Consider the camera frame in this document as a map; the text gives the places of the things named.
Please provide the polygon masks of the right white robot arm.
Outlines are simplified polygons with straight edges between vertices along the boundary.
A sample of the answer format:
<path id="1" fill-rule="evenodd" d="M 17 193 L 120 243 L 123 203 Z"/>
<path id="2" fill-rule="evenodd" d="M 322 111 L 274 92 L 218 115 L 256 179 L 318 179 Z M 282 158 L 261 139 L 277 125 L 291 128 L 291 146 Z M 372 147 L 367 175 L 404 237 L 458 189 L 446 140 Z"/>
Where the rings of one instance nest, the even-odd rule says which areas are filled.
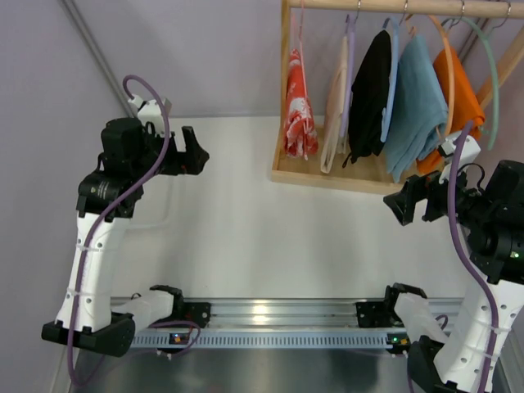
<path id="1" fill-rule="evenodd" d="M 469 283 L 451 333 L 424 290 L 395 283 L 382 300 L 357 303 L 360 328 L 405 328 L 392 352 L 408 351 L 408 375 L 425 392 L 490 392 L 493 370 L 523 307 L 523 165 L 498 163 L 485 188 L 456 180 L 455 218 L 468 231 Z"/>

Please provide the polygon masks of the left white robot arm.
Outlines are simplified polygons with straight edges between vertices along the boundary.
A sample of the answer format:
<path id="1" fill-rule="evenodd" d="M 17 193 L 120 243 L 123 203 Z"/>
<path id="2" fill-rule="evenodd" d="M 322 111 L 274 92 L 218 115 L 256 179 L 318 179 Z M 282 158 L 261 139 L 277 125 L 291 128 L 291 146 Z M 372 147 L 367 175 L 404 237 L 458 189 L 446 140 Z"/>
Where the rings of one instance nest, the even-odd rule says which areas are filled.
<path id="1" fill-rule="evenodd" d="M 184 151 L 159 131 L 135 118 L 111 120 L 102 130 L 97 167 L 78 188 L 77 242 L 69 285 L 58 315 L 43 325 L 45 341 L 121 357 L 137 332 L 186 317 L 181 290 L 160 284 L 111 308 L 116 256 L 144 193 L 139 179 L 164 145 L 168 148 L 156 170 L 159 175 L 198 175 L 210 158 L 193 127 L 181 128 Z"/>

